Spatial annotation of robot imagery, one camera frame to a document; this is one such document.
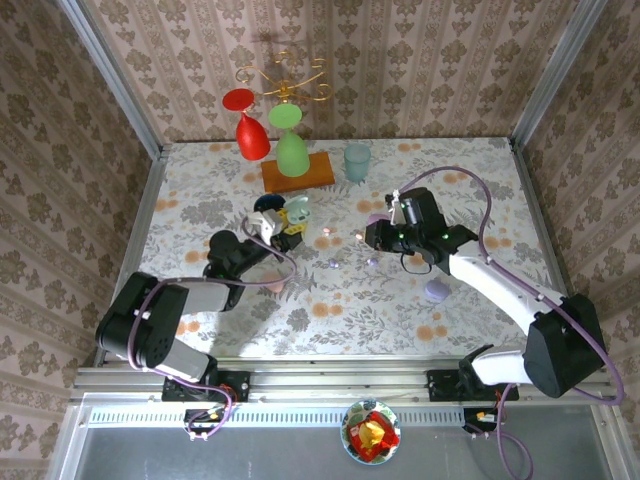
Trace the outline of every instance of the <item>colorful object in bowl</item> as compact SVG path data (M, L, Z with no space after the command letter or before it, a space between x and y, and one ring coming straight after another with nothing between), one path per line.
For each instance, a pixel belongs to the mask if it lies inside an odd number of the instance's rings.
M232 112L240 112L240 122L236 128L236 141L240 153L247 160L262 160L271 150L267 131L255 118L247 115L246 110L253 105L253 92L247 88L236 88L222 99L222 105Z
M352 458L366 465L379 465L398 449L398 418L382 402L361 400L351 405L342 419L340 438Z

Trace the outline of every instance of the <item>table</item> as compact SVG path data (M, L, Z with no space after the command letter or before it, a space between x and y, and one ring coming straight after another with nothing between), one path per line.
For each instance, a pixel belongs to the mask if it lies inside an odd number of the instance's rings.
M377 254L355 235L371 213L384 213L384 195L434 166L459 165L485 179L494 200L485 241L498 259L550 286L534 223L515 162L504 138L363 140L372 151L366 181L345 179L343 151L349 141L308 142L327 151L335 185L292 192L309 196L312 218L304 244L292 256L298 275L275 293L247 289L227 313L182 318L178 338L215 356L271 355L465 355L486 344L522 345L518 327L482 295L440 270L410 275L399 256ZM449 224L477 231L486 207L479 186L464 174L437 174L419 185L432 190ZM232 143L174 145L167 160L140 270L159 277L200 275L208 241L220 229L240 231L244 215L264 194L259 162L244 160ZM323 228L332 229L323 236ZM379 264L367 264L375 257ZM329 260L339 268L329 267ZM406 262L427 271L419 258ZM287 273L275 259L244 280ZM451 295L437 303L424 294L430 280L446 283Z

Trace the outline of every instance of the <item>gold rack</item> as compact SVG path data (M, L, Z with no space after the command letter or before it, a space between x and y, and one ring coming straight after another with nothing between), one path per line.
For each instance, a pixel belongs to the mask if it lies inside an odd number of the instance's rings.
M327 61L324 58L314 58L313 60L311 60L311 68L314 70L319 70L319 73L316 73L312 77L304 80L303 82L297 83L295 85L293 84L294 83L293 67L295 66L295 56L293 55L293 53L291 53L288 50L283 50L282 52L278 52L274 56L274 62L276 63L276 65L279 65L287 58L289 59L289 74L287 78L282 78L281 80L274 80L271 77L269 77L266 73L264 73L260 68L256 67L255 65L247 65L246 67L242 67L238 69L238 71L236 72L236 80L246 85L251 80L251 76L248 73L248 70L257 71L275 89L269 92L264 92L264 93L255 92L255 91L253 93L255 95L262 95L262 96L276 95L278 98L280 98L281 103L288 103L289 97L302 98L305 100L312 100L314 102L323 102L331 97L331 95L333 94L333 88L331 88L331 86L328 83L326 83L326 81L323 82L319 80L320 77L322 77L327 73ZM294 91L312 82L316 89L316 96L301 95Z

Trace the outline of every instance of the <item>teal glass cup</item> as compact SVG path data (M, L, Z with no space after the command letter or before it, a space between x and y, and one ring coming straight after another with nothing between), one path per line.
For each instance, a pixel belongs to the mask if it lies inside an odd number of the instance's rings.
M369 172L371 163L371 150L362 143L352 143L344 150L344 166L347 179L354 183L360 183Z

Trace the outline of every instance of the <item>patterned wallpaper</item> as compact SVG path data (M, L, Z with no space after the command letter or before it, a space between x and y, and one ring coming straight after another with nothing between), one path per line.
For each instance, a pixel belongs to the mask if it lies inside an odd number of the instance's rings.
M640 2L608 2L527 151L567 277L603 321L640 452Z
M71 24L0 1L0 478L43 478L149 159Z
M296 79L310 59L330 62L335 96L302 105L305 137L508 136L577 0L84 3L157 135L178 142L233 139L238 116L221 99L236 70L280 78L272 58L285 48ZM259 76L250 86L263 91Z

